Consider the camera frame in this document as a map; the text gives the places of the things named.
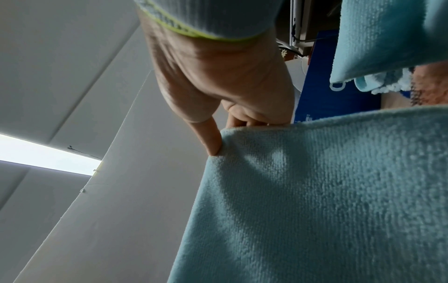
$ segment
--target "sleeve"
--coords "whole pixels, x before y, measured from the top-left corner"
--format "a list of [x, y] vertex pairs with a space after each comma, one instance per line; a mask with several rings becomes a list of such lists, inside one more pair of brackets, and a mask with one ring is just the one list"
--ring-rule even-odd
[[178, 33], [243, 40], [268, 30], [282, 0], [135, 0], [151, 18]]

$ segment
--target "hand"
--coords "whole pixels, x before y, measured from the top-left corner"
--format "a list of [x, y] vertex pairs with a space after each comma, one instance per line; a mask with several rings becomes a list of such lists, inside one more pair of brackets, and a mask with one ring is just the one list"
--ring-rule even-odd
[[222, 144], [212, 117], [220, 102], [229, 112], [227, 127], [290, 123], [294, 89], [274, 29], [245, 41], [215, 41], [175, 33], [138, 13], [162, 95], [209, 155]]

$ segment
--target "yellow trim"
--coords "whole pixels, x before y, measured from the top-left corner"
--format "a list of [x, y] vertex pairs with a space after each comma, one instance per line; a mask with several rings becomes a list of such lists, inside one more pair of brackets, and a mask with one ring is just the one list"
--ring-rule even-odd
[[170, 26], [169, 24], [165, 23], [164, 21], [161, 21], [160, 19], [156, 18], [154, 15], [152, 15], [148, 10], [145, 9], [145, 7], [138, 5], [139, 8], [145, 12], [145, 14], [147, 14], [151, 19], [153, 19], [154, 21], [156, 21], [157, 23], [159, 23], [160, 25], [162, 25], [163, 27], [174, 31], [178, 34], [182, 34], [182, 35], [186, 35], [186, 36], [190, 36], [190, 37], [202, 37], [202, 38], [206, 38], [206, 39], [211, 39], [211, 40], [216, 40], [216, 41], [227, 41], [227, 42], [239, 42], [239, 41], [246, 41], [249, 39], [253, 39], [256, 36], [251, 36], [248, 38], [243, 38], [243, 39], [229, 39], [229, 38], [222, 38], [222, 37], [218, 37], [218, 36], [212, 36], [212, 35], [208, 35], [206, 33], [197, 31], [191, 27], [187, 27], [185, 24], [179, 22], [178, 20], [174, 19], [172, 16], [170, 16], [167, 12], [165, 12], [163, 9], [157, 7], [152, 1], [150, 0], [145, 0], [145, 2], [148, 5], [151, 5], [154, 7], [155, 10], [157, 10], [159, 13], [161, 13], [163, 16], [167, 17], [168, 19], [170, 19], [171, 21], [173, 21], [175, 24], [179, 25], [180, 27], [182, 27], [185, 30], [182, 29], [176, 29], [172, 26]]

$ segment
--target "finger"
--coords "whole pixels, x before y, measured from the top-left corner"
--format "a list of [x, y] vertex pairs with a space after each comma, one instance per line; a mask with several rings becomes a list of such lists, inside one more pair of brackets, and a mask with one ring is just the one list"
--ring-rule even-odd
[[267, 123], [263, 123], [263, 122], [260, 122], [260, 121], [253, 120], [253, 121], [247, 122], [246, 126], [247, 127], [267, 126]]
[[187, 122], [193, 129], [201, 143], [205, 146], [210, 156], [216, 155], [223, 143], [221, 133], [216, 125], [215, 119], [210, 117], [208, 120], [200, 123]]
[[235, 128], [244, 126], [246, 126], [245, 121], [241, 121], [229, 113], [229, 117], [227, 118], [227, 124], [225, 125], [226, 128]]

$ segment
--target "fluorescent light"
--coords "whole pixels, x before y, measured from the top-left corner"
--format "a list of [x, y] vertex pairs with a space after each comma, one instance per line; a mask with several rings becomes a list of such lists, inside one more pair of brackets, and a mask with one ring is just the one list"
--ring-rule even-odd
[[93, 175], [100, 160], [0, 134], [0, 160]]

